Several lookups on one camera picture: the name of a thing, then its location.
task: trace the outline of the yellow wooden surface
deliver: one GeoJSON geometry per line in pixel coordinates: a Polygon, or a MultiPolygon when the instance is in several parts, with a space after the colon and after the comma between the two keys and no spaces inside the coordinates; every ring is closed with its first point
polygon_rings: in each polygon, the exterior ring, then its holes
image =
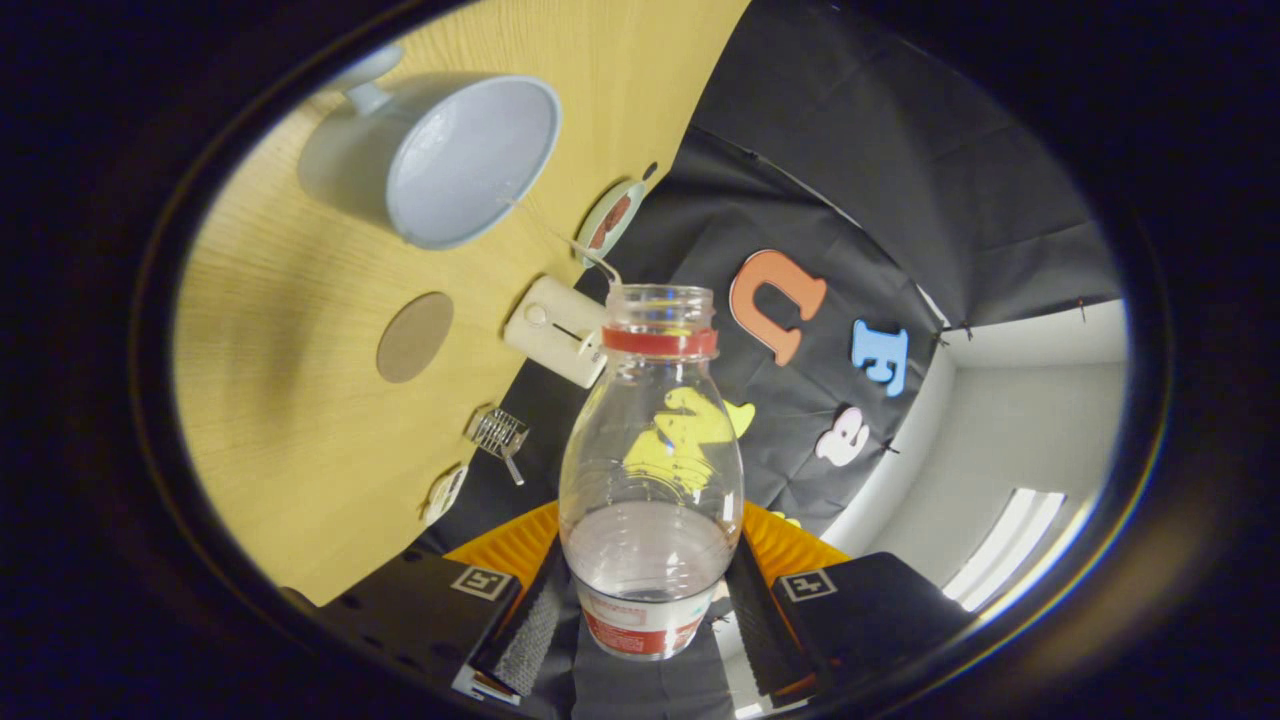
{"type": "MultiPolygon", "coordinates": [[[[526,204],[572,237],[611,183],[671,165],[745,5],[488,0],[402,38],[387,79],[440,69],[550,83],[564,124],[526,204]]],[[[539,274],[582,272],[518,210],[429,252],[311,200],[298,155],[342,101],[303,102],[237,169],[200,231],[174,336],[183,432],[210,501],[275,583],[316,603],[422,530],[430,483],[471,457],[471,411],[499,401],[524,361],[500,340],[511,307],[539,274]],[[390,384],[378,341],[425,292],[453,299],[453,331],[421,375],[390,384]]]]}

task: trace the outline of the small round disc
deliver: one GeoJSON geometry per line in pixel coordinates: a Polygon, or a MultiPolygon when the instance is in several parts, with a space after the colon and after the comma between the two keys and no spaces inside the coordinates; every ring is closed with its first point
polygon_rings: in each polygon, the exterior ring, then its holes
{"type": "Polygon", "coordinates": [[[453,324],[453,301],[433,292],[412,300],[392,318],[378,343],[378,373],[389,383],[419,375],[439,352],[453,324]]]}

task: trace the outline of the plastic bottle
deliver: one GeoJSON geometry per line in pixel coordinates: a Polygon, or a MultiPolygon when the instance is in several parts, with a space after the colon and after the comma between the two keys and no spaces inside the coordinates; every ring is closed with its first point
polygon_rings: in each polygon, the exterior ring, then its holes
{"type": "Polygon", "coordinates": [[[689,646],[741,533],[742,459],[712,382],[712,292],[613,284],[608,368],[573,425],[559,532],[596,643],[631,660],[689,646]]]}

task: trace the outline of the red and white label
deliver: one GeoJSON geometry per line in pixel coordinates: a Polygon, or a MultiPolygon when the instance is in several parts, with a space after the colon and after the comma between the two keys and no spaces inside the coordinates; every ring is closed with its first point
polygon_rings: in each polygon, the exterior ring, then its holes
{"type": "Polygon", "coordinates": [[[714,585],[671,602],[634,602],[595,592],[577,583],[586,626],[600,644],[630,655],[668,655],[694,639],[707,615],[714,585]]]}

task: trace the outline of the fluorescent light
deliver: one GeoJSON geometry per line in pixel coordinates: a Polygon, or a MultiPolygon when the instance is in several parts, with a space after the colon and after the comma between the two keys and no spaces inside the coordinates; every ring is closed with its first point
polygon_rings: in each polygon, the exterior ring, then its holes
{"type": "Polygon", "coordinates": [[[1036,498],[1036,491],[1027,488],[1014,491],[1014,496],[1005,505],[1005,511],[1000,515],[1000,520],[996,520],[996,527],[987,534],[987,539],[978,547],[978,552],[974,552],[964,568],[956,573],[956,577],[951,578],[947,587],[942,588],[943,594],[951,600],[959,600],[960,596],[966,593],[969,588],[991,570],[991,566],[996,564],[1000,553],[1009,547],[1014,533],[1018,532],[1018,528],[1023,525],[1023,520],[1030,512],[1032,501],[1036,498]]]}
{"type": "Polygon", "coordinates": [[[1039,561],[1036,562],[1036,566],[1028,570],[1027,574],[1024,574],[1021,579],[1014,584],[1014,587],[1009,588],[1009,592],[1000,597],[1000,600],[991,603],[989,607],[982,611],[983,621],[991,620],[996,615],[1004,612],[1010,605],[1018,602],[1018,598],[1023,597],[1023,594],[1025,594],[1032,585],[1038,583],[1039,579],[1048,573],[1050,568],[1057,564],[1057,559],[1062,557],[1066,548],[1075,542],[1075,536],[1080,534],[1080,530],[1084,528],[1084,521],[1093,514],[1093,506],[1096,503],[1097,495],[1087,500],[1084,505],[1075,511],[1075,515],[1071,516],[1071,521],[1066,524],[1066,528],[1062,528],[1057,539],[1053,541],[1053,544],[1050,546],[1048,551],[1046,551],[1039,561]]]}
{"type": "Polygon", "coordinates": [[[1066,496],[1060,492],[1046,493],[1039,503],[1039,507],[1037,507],[1036,512],[1032,515],[1030,523],[1028,523],[1018,534],[1018,538],[1014,541],[1009,552],[1000,560],[1000,564],[996,565],[982,584],[963,598],[956,596],[952,597],[956,597],[960,601],[960,605],[969,611],[973,611],[979,605],[986,602],[987,598],[991,597],[993,592],[1000,589],[1000,587],[1005,584],[1005,580],[1007,580],[1014,571],[1018,570],[1018,566],[1023,564],[1023,560],[1027,560],[1027,556],[1036,548],[1036,543],[1044,537],[1044,532],[1048,530],[1050,524],[1053,521],[1053,516],[1057,515],[1057,510],[1062,506],[1062,501],[1065,498],[1066,496]]]}

